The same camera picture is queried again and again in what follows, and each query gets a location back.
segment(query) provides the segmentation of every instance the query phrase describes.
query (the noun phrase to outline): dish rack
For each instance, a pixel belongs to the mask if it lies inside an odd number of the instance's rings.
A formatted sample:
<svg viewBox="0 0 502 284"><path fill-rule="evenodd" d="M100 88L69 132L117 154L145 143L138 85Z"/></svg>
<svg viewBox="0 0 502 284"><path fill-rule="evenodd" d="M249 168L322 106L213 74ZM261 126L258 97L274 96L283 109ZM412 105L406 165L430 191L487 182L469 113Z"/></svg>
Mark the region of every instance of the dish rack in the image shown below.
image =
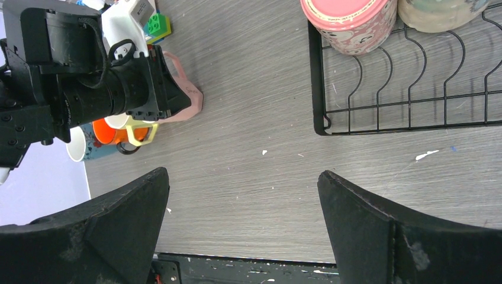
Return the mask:
<svg viewBox="0 0 502 284"><path fill-rule="evenodd" d="M502 85L497 74L492 76L502 64L502 26L496 20L498 15L502 20L501 7L502 3L490 5L473 22L440 34L419 33L397 23L382 46L352 57L331 48L309 22L316 133L349 135L502 124L502 96L497 95L502 93ZM501 48L495 50L498 42ZM486 64L481 64L480 56ZM434 64L439 66L429 70ZM343 88L337 91L340 84Z"/></svg>

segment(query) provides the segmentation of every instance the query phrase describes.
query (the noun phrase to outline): yellow mug handle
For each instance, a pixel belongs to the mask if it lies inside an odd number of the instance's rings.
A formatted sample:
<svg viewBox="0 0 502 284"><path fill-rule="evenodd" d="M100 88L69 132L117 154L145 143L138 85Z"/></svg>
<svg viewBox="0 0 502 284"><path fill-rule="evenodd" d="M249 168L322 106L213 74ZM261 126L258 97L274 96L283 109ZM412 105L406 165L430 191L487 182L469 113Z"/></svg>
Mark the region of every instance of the yellow mug handle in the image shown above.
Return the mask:
<svg viewBox="0 0 502 284"><path fill-rule="evenodd" d="M152 124L152 126L151 126L152 130L150 131L150 134L148 135L148 138L145 138L143 141L139 141L138 139L136 139L136 136L134 136L134 130L136 128L141 128L141 127L126 125L126 130L127 130L127 136L129 138L129 143L131 143L132 145L134 145L136 147L140 147L140 146L143 146L143 145L146 145L146 144L150 144L153 141L153 138L155 137L155 134L157 133L157 128L159 128L159 124L158 123Z"/></svg>

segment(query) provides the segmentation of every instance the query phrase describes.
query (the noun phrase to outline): green lego block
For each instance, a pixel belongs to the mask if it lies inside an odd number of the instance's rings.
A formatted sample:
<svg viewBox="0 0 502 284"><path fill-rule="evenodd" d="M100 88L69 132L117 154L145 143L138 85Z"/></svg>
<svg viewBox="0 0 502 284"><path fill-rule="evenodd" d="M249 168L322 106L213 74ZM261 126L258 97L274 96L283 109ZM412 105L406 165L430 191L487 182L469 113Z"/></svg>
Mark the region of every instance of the green lego block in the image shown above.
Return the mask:
<svg viewBox="0 0 502 284"><path fill-rule="evenodd" d="M158 36L166 33L171 33L169 18L160 13L151 16L148 20L148 34L157 38Z"/></svg>

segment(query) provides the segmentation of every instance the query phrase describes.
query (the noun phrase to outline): orange mug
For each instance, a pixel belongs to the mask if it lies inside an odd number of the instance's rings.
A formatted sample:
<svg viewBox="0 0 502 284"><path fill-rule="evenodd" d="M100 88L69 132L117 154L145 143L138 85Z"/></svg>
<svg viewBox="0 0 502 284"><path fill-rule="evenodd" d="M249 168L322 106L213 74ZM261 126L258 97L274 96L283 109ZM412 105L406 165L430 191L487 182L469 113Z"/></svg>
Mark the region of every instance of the orange mug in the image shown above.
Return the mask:
<svg viewBox="0 0 502 284"><path fill-rule="evenodd" d="M129 137L127 136L127 130L125 129L114 129L111 128L104 118L96 120L92 123L92 128L94 129L94 134L96 138L105 145L117 145L117 150L124 155L131 155L136 153L139 147L134 150L126 150L124 148L124 143L129 142ZM136 128L134 130L134 136L138 141L144 140L148 134L148 128Z"/></svg>

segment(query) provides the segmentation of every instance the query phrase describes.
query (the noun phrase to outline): table surface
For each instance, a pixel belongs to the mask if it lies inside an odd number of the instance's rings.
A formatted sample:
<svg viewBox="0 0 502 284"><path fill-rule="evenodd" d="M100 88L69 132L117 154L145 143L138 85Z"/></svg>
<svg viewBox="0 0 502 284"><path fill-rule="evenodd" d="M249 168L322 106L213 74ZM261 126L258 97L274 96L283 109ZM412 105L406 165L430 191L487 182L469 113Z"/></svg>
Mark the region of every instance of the table surface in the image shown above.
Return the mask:
<svg viewBox="0 0 502 284"><path fill-rule="evenodd" d="M502 228L502 128L320 137L313 129L307 21L299 1L160 1L157 6L173 28L160 45L180 57L205 94L204 109L189 121L161 125L156 140L132 156L86 163L92 197L156 167L168 169L169 212L157 251L334 262L316 187L326 169L421 212ZM462 68L449 83L452 93L482 88L479 69L489 70L501 58L502 33L495 28L492 36L493 27L483 24L458 32L477 44L466 43L473 56L465 66L471 69ZM449 34L427 36L431 72L417 90L442 96L442 82L458 66L459 53ZM396 54L395 75L402 78L385 90L389 98L402 95L419 72L411 64L421 64L420 50L392 41L383 46ZM500 52L489 56L487 49ZM328 104L340 105L358 75L350 57L327 52L326 88L334 100ZM378 52L362 60L378 64ZM388 76L382 74L367 72L363 85L374 92ZM427 85L436 81L438 87ZM335 83L337 91L331 91ZM363 92L358 95L356 102L364 103ZM442 119L438 107L413 113L437 121ZM483 103L469 98L449 107L475 120ZM490 115L502 116L500 109L490 108ZM402 109L389 113L392 123L403 118ZM438 152L416 161L433 150Z"/></svg>

